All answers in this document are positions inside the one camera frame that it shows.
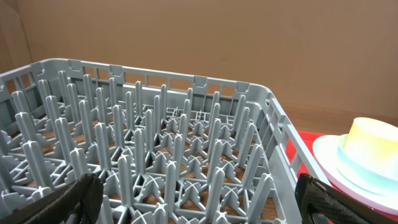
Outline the yellow plastic cup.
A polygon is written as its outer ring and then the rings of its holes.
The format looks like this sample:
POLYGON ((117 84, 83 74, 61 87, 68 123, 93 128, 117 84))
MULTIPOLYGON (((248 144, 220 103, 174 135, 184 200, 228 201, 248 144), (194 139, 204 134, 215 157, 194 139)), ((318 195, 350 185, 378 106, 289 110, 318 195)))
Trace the yellow plastic cup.
POLYGON ((358 117, 343 140, 342 155, 389 181, 397 181, 397 127, 358 117))

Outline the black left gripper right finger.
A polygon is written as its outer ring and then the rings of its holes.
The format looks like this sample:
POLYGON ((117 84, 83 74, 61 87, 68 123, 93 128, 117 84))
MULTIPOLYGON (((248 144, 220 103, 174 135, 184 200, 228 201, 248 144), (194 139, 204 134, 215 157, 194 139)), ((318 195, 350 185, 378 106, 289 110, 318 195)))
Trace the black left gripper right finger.
POLYGON ((299 175, 295 199, 303 224, 397 224, 397 221, 305 173, 299 175))

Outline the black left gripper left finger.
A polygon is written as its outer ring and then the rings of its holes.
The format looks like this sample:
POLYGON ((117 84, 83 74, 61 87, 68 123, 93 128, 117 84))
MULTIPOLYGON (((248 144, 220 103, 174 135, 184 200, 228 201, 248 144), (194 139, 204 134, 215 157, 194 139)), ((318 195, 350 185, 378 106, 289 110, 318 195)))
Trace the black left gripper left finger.
POLYGON ((1 223, 96 223, 103 202, 103 183, 94 174, 78 180, 44 198, 16 210, 1 223))

